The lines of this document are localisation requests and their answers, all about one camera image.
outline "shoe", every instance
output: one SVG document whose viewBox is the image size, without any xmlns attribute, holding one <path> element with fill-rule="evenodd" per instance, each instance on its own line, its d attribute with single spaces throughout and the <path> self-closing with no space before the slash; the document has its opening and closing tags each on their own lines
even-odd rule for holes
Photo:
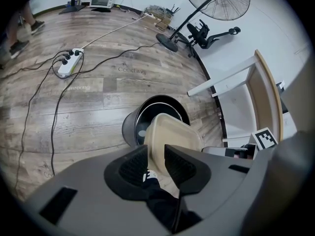
<svg viewBox="0 0 315 236">
<path fill-rule="evenodd" d="M 35 23 L 31 26 L 31 34 L 32 35 L 35 34 L 39 30 L 39 28 L 44 26 L 44 24 L 45 24 L 44 21 L 37 21 L 36 20 Z"/>
<path fill-rule="evenodd" d="M 145 174 L 143 174 L 143 182 L 147 179 L 150 179 L 150 178 L 158 178 L 157 177 L 157 174 L 155 171 L 152 171 L 152 170 L 147 170 L 147 172 Z"/>
<path fill-rule="evenodd" d="M 11 59 L 15 59 L 27 47 L 29 41 L 21 42 L 16 41 L 10 48 Z"/>
</svg>

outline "white cable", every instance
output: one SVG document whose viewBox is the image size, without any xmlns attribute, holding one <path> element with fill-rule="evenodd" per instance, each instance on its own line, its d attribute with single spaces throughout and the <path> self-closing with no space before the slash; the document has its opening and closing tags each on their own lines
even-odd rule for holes
<svg viewBox="0 0 315 236">
<path fill-rule="evenodd" d="M 98 38 L 94 39 L 94 40 L 93 40 L 93 41 L 91 41 L 90 43 L 87 43 L 85 46 L 82 46 L 82 47 L 81 47 L 81 49 L 86 48 L 88 45 L 91 45 L 93 42 L 95 42 L 95 41 L 99 40 L 100 38 L 102 38 L 102 37 L 104 37 L 104 36 L 106 36 L 106 35 L 108 35 L 108 34 L 110 34 L 110 33 L 114 32 L 114 31 L 120 30 L 121 28 L 124 28 L 124 27 L 126 27 L 126 26 L 129 26 L 129 25 L 132 25 L 132 24 L 134 24 L 134 23 L 138 22 L 139 20 L 141 20 L 141 19 L 145 18 L 146 16 L 148 16 L 148 15 L 145 15 L 144 17 L 139 18 L 138 20 L 136 20 L 136 21 L 134 21 L 134 22 L 132 22 L 132 23 L 130 23 L 130 24 L 127 24 L 127 25 L 122 26 L 122 27 L 120 27 L 120 28 L 118 28 L 118 29 L 112 30 L 112 31 L 110 31 L 110 32 L 108 32 L 108 33 L 106 33 L 106 34 L 102 35 L 101 37 L 98 37 Z"/>
</svg>

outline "fan base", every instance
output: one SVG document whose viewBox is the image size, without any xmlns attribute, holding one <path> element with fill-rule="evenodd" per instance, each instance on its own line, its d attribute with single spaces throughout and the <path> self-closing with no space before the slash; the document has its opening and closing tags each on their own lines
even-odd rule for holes
<svg viewBox="0 0 315 236">
<path fill-rule="evenodd" d="M 172 40 L 169 39 L 164 34 L 158 33 L 156 35 L 156 38 L 164 47 L 166 47 L 170 51 L 175 52 L 175 53 L 178 51 L 177 45 L 174 42 L 172 42 Z"/>
</svg>

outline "wooden floor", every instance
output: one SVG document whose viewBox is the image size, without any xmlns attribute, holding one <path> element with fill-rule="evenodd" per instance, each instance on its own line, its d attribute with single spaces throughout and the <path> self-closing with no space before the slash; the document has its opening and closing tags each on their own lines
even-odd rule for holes
<svg viewBox="0 0 315 236">
<path fill-rule="evenodd" d="M 35 68 L 56 52 L 80 48 L 137 17 L 116 9 L 111 13 L 94 12 L 89 8 L 62 15 L 58 12 L 40 16 L 38 19 L 46 25 L 34 36 L 30 36 L 29 28 L 21 28 L 20 39 L 29 39 L 30 44 L 6 65 L 0 77 L 22 67 Z M 152 45 L 157 42 L 158 32 L 152 25 L 139 21 L 105 36 L 85 49 L 82 70 L 91 69 L 101 60 L 124 50 Z M 156 94 L 170 95 L 182 103 L 191 126 L 200 133 L 206 146 L 222 146 L 221 125 L 210 92 L 187 96 L 187 90 L 206 81 L 196 59 L 187 55 L 183 46 L 173 53 L 157 44 L 128 52 L 93 72 L 81 74 L 59 106 L 54 132 L 55 171 L 60 172 L 91 156 L 128 147 L 121 132 L 125 117 Z M 0 80 L 0 165 L 11 190 L 16 180 L 28 101 L 49 67 L 47 63 L 37 71 L 22 71 Z M 21 200 L 52 177 L 50 130 L 57 99 L 68 83 L 69 80 L 48 75 L 31 103 L 17 186 Z M 171 181 L 161 180 L 161 185 L 167 189 Z"/>
</svg>

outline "floor fan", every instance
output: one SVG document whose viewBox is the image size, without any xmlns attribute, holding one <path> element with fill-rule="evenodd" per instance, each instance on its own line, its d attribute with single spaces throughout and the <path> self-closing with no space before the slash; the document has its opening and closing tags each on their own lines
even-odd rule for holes
<svg viewBox="0 0 315 236">
<path fill-rule="evenodd" d="M 243 16 L 250 6 L 251 0 L 189 0 L 196 7 L 196 10 L 190 14 L 186 20 L 177 28 L 177 30 L 167 37 L 164 34 L 157 34 L 158 41 L 167 49 L 177 52 L 178 47 L 172 41 L 173 37 L 188 23 L 192 17 L 201 12 L 211 18 L 218 20 L 235 20 Z"/>
</svg>

